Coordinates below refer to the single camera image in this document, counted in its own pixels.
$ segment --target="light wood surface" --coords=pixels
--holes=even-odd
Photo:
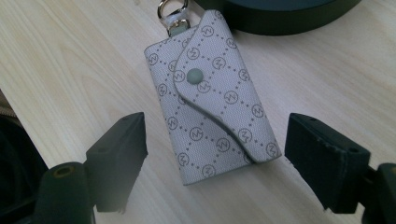
[[[285,157],[183,187],[144,49],[158,0],[0,1],[0,88],[49,167],[85,161],[119,118],[146,114],[148,158],[127,212],[97,223],[360,223],[324,212]],[[192,24],[203,10],[192,4]],[[324,121],[396,162],[396,2],[363,0],[315,31],[234,32],[280,146],[288,117]]]

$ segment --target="gray snap button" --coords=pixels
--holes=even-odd
[[[187,81],[191,85],[197,85],[204,80],[204,73],[198,68],[192,68],[187,73]]]

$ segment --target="flap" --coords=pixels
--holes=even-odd
[[[231,135],[254,161],[279,157],[273,131],[223,16],[208,10],[180,54],[174,83],[186,102]]]

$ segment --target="metal key ring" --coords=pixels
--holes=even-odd
[[[158,5],[157,15],[158,15],[158,18],[160,20],[163,20],[163,8],[165,7],[167,2],[169,2],[169,0],[161,0],[160,4]],[[189,5],[189,0],[184,0],[183,7],[177,9],[176,11],[174,11],[171,14],[167,15],[166,17],[181,13],[184,9],[187,8],[188,5]]]

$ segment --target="key case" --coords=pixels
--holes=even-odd
[[[281,156],[220,12],[145,55],[184,185]]]

